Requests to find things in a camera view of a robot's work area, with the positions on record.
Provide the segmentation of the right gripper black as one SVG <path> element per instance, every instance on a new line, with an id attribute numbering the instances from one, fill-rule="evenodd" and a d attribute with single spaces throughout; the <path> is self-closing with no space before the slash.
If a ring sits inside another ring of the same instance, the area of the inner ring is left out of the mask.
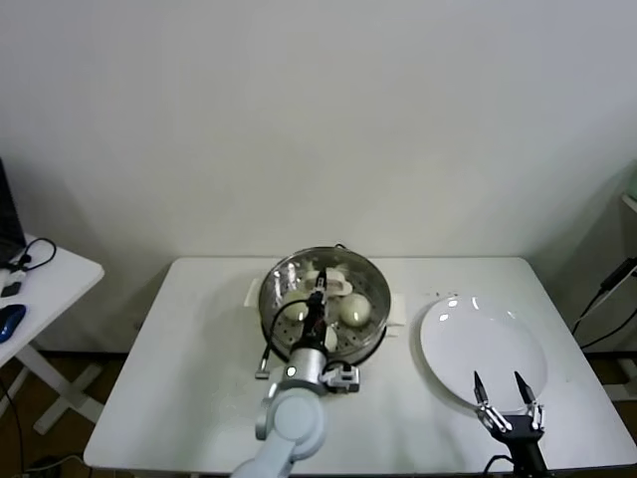
<path id="1" fill-rule="evenodd" d="M 508 448 L 515 471 L 546 471 L 547 466 L 538 446 L 543 437 L 544 408 L 522 375 L 517 370 L 514 375 L 528 415 L 504 417 L 499 413 L 490 404 L 484 384 L 475 370 L 476 414 L 490 430 L 491 436 Z"/>

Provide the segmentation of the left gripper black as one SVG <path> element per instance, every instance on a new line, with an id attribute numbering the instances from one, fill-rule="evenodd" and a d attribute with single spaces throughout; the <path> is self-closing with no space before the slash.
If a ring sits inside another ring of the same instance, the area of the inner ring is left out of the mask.
<path id="1" fill-rule="evenodd" d="M 318 271 L 315 286 L 306 301 L 309 313 L 303 321 L 302 335 L 298 340 L 299 348 L 314 349 L 320 352 L 327 351 L 325 346 L 327 329 L 324 321 L 325 307 L 320 303 L 326 301 L 327 285 L 326 268 L 322 268 Z"/>

